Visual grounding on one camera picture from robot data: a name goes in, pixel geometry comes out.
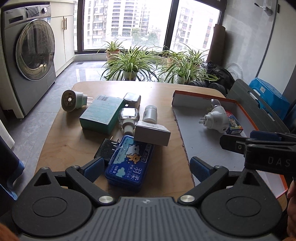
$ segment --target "blue plastic case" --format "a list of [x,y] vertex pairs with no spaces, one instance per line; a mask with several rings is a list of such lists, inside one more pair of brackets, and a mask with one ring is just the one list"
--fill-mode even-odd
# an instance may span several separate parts
[[105,171],[108,183],[139,191],[144,181],[154,145],[124,136]]
[[[290,103],[288,100],[282,96],[276,88],[271,84],[255,78],[251,81],[249,86],[256,90],[260,97],[270,106],[271,109],[283,120],[288,112]],[[260,103],[260,108],[267,111],[262,103]]]

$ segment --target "white plastic bottle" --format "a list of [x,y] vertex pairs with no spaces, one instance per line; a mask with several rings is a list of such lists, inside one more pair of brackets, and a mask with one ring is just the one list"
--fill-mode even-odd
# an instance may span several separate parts
[[157,124],[157,108],[154,105],[148,105],[145,108],[143,121],[151,124]]

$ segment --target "white cabinet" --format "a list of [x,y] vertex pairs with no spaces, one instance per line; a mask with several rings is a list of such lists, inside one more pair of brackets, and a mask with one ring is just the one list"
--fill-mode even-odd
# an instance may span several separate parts
[[[74,58],[74,4],[51,3],[51,6],[51,27],[55,41],[54,68],[58,76]],[[59,16],[61,13],[71,15]]]

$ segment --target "washing machine control panel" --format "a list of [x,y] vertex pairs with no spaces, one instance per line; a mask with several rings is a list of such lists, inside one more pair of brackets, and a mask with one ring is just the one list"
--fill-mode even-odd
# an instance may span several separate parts
[[36,18],[50,18],[50,5],[33,5],[27,7],[19,7],[4,12],[4,28],[17,25],[21,22]]

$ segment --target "window frame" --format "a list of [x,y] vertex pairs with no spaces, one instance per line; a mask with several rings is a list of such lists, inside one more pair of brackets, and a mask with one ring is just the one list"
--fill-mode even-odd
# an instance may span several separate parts
[[[225,9],[227,6],[227,0],[220,0],[220,1],[218,1],[218,0],[191,0],[191,1],[198,1],[198,2],[207,4],[211,7],[214,7],[216,9],[220,10],[220,15],[219,15],[217,24],[222,25]],[[89,1],[87,1],[87,0],[79,0],[78,1],[77,51],[75,51],[75,54],[105,53],[105,49],[93,49],[93,50],[84,50],[83,49],[83,44],[84,44],[83,43],[83,27],[84,27],[83,16],[84,16],[84,9],[85,9],[86,4],[89,5]],[[170,7],[170,13],[169,13],[169,17],[168,17],[167,29],[166,29],[166,33],[165,33],[165,42],[164,42],[163,50],[170,49],[170,45],[171,45],[172,38],[173,38],[175,21],[176,21],[176,17],[177,17],[178,5],[179,5],[179,0],[172,0],[172,4]]]

